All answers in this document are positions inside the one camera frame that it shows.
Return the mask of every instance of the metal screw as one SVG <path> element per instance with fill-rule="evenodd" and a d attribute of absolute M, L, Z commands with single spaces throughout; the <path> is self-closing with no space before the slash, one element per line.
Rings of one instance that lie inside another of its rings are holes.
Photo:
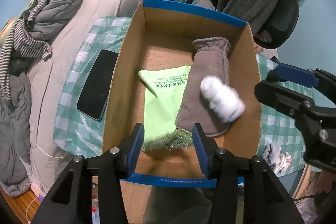
<path fill-rule="evenodd" d="M 321 129 L 319 135 L 322 140 L 326 140 L 328 138 L 328 132 L 325 129 Z"/>
<path fill-rule="evenodd" d="M 226 149 L 224 149 L 223 147 L 217 148 L 216 151 L 217 151 L 218 154 L 221 154 L 221 155 L 226 153 Z"/>
<path fill-rule="evenodd" d="M 82 155 L 76 155 L 76 156 L 73 157 L 73 161 L 75 161 L 75 162 L 80 162 L 82 159 L 83 159 Z"/>
<path fill-rule="evenodd" d="M 255 160 L 256 162 L 261 162 L 260 157 L 258 157 L 257 155 L 254 155 L 252 159 Z"/>
<path fill-rule="evenodd" d="M 290 115 L 291 117 L 293 117 L 294 114 L 295 114 L 295 110 L 294 110 L 293 108 L 291 108 L 291 109 L 289 110 L 289 115 Z"/>
<path fill-rule="evenodd" d="M 113 147 L 110 149 L 110 153 L 111 154 L 117 154 L 119 153 L 120 149 L 118 147 Z"/>
<path fill-rule="evenodd" d="M 310 102 L 310 101 L 304 100 L 304 101 L 303 101 L 303 104 L 304 104 L 306 107 L 311 107 L 311 102 Z"/>

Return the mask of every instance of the white sock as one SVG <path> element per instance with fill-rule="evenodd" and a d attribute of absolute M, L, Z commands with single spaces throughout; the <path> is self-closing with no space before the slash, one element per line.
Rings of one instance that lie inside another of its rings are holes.
<path fill-rule="evenodd" d="M 239 98 L 237 91 L 223 84 L 216 76 L 204 77 L 201 82 L 201 93 L 223 123 L 233 122 L 245 110 L 245 104 Z"/>

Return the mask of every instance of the black phone screen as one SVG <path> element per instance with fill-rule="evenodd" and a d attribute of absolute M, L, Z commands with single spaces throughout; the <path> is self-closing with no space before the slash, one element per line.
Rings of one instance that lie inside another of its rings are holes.
<path fill-rule="evenodd" d="M 118 54 L 101 50 L 79 96 L 77 109 L 100 120 L 110 92 L 110 84 Z"/>

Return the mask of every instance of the beige bed sheet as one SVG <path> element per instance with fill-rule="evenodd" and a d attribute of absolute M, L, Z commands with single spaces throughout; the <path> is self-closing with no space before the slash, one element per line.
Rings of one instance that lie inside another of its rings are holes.
<path fill-rule="evenodd" d="M 70 66 L 93 23 L 104 16 L 132 17 L 141 0 L 84 0 L 80 9 L 52 42 L 52 57 L 36 60 L 31 81 L 31 182 L 47 192 L 73 155 L 53 142 L 59 98 Z"/>

